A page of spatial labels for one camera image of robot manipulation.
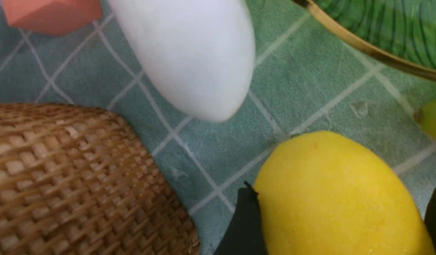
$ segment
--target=green glass bowl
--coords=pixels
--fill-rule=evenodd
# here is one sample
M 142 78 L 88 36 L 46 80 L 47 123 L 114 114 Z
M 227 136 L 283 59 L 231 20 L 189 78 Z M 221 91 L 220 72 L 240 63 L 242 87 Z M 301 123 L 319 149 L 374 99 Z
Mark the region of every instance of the green glass bowl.
M 345 42 L 436 81 L 436 0 L 293 0 Z

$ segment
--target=lemon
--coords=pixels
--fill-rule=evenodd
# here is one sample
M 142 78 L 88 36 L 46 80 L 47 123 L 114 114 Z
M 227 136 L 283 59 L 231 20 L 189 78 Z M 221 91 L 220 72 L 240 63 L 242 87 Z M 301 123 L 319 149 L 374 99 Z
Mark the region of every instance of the lemon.
M 436 100 L 427 103 L 413 117 L 422 130 L 436 140 Z
M 321 131 L 280 144 L 254 189 L 270 255 L 435 254 L 399 178 L 341 135 Z

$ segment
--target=orange block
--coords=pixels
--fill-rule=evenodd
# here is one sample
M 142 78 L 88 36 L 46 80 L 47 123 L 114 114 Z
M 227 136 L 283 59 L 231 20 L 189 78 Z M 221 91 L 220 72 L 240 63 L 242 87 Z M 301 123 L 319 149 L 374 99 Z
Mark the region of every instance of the orange block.
M 2 0 L 9 26 L 68 34 L 102 16 L 100 0 Z

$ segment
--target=wicker basket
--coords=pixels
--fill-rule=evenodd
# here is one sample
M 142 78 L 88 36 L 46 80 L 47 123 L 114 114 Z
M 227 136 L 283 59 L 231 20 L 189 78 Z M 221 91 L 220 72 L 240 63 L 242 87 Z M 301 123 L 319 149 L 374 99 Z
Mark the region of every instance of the wicker basket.
M 117 114 L 0 104 L 0 254 L 199 254 L 187 212 Z

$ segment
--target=teal tablecloth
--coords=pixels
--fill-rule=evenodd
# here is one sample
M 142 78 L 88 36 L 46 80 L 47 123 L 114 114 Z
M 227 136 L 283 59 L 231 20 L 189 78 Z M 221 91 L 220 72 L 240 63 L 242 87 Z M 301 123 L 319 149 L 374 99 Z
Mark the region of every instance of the teal tablecloth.
M 109 7 L 104 18 L 54 38 L 7 27 L 0 7 L 0 103 L 107 108 L 135 129 L 197 224 L 202 254 L 216 248 L 236 203 L 273 147 L 294 132 L 339 132 L 399 175 L 419 210 L 436 186 L 436 145 L 412 111 L 436 84 L 344 45 L 288 0 L 248 0 L 257 68 L 242 108 L 226 123 L 199 121 L 154 89 Z

